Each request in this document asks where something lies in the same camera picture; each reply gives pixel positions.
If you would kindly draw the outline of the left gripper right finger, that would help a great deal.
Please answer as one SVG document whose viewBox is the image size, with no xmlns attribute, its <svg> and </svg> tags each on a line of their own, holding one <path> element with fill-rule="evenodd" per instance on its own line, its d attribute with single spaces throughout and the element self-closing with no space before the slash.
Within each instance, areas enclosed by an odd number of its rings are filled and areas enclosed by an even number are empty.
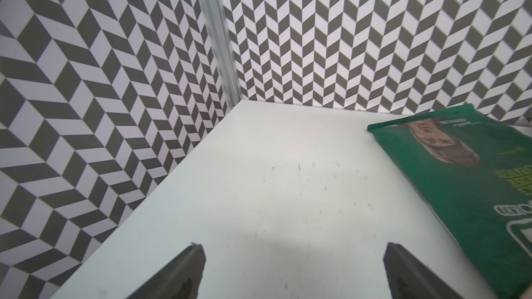
<svg viewBox="0 0 532 299">
<path fill-rule="evenodd" d="M 394 299 L 463 298 L 401 244 L 389 242 L 383 261 Z"/>
</svg>

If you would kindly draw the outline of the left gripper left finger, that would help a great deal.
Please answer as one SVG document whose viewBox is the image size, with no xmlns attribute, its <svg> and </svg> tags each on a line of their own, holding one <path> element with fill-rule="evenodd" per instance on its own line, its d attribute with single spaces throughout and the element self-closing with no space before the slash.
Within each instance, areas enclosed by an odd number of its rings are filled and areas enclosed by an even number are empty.
<svg viewBox="0 0 532 299">
<path fill-rule="evenodd" d="M 205 264 L 203 246 L 191 244 L 127 298 L 197 298 Z"/>
</svg>

